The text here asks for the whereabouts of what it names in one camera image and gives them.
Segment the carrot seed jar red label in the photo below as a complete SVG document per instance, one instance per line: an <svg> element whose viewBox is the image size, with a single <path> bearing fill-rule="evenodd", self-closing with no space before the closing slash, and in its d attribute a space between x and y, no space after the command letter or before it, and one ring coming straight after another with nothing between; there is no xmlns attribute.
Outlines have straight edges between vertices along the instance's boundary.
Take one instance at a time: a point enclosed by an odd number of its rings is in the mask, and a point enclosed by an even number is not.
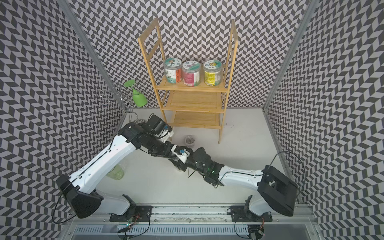
<svg viewBox="0 0 384 240"><path fill-rule="evenodd" d="M165 77L168 83L177 84L182 80L182 61L178 58L168 58L164 62Z"/></svg>

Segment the flower seed jar pink label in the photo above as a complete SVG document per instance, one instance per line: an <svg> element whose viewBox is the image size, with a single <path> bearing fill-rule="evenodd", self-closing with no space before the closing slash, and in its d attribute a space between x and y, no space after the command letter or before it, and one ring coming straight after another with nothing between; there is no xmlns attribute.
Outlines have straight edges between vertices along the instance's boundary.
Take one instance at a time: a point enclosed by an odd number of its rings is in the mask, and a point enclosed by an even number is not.
<svg viewBox="0 0 384 240"><path fill-rule="evenodd" d="M182 77L188 87L196 87L200 84L201 64L197 61L186 61L182 64Z"/></svg>

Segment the yellow label seed jar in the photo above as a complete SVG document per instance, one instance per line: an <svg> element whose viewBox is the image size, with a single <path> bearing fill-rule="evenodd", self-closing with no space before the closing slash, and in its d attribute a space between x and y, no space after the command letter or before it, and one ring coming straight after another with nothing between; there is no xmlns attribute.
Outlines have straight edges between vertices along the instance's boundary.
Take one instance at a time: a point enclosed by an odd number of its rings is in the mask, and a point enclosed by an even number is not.
<svg viewBox="0 0 384 240"><path fill-rule="evenodd" d="M208 86L218 86L222 82L223 65L218 60L209 60L203 64L204 82Z"/></svg>

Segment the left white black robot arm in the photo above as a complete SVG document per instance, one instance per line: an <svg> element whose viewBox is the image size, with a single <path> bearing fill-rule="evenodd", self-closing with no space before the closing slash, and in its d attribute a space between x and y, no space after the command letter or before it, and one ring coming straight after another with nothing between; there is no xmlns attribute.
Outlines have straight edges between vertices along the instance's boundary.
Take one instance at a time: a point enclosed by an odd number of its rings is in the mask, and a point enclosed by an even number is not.
<svg viewBox="0 0 384 240"><path fill-rule="evenodd" d="M122 159L142 147L150 155L173 158L173 145L167 141L172 135L172 127L154 114L145 123L130 122L85 166L70 176L58 177L56 184L76 217L84 219L95 213L124 215L134 205L133 201L126 195L120 197L97 192L99 182Z"/></svg>

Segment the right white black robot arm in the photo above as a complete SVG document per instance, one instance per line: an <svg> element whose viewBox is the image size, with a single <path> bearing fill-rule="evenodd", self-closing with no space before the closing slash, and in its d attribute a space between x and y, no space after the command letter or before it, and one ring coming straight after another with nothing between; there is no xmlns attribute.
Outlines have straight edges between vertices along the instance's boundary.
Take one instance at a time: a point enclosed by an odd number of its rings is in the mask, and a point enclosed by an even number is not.
<svg viewBox="0 0 384 240"><path fill-rule="evenodd" d="M272 165L256 171L234 169L214 162L203 147L193 151L174 145L171 154L178 158L178 167L198 172L214 188L233 185L258 192L262 199L248 197L245 213L261 216L273 210L287 217L294 215L298 185Z"/></svg>

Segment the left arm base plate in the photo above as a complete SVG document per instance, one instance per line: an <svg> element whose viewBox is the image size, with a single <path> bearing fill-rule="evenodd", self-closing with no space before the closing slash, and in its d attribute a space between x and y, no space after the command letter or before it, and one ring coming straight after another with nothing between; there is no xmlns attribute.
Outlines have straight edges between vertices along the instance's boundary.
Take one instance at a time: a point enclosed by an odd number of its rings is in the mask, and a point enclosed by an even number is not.
<svg viewBox="0 0 384 240"><path fill-rule="evenodd" d="M153 206L139 205L136 207L129 207L123 215L111 214L110 222L125 222L125 223L140 223L149 222L152 215Z"/></svg>

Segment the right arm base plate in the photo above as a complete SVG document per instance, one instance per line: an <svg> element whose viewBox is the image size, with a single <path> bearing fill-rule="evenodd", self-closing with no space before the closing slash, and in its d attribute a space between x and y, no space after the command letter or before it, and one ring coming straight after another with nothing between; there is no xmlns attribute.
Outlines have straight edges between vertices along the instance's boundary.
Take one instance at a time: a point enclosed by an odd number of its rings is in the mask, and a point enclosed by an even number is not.
<svg viewBox="0 0 384 240"><path fill-rule="evenodd" d="M237 223L270 223L273 221L272 214L270 212L264 213L262 216L256 215L251 211L245 211L245 206L233 205L227 210L227 213L231 216L232 222Z"/></svg>

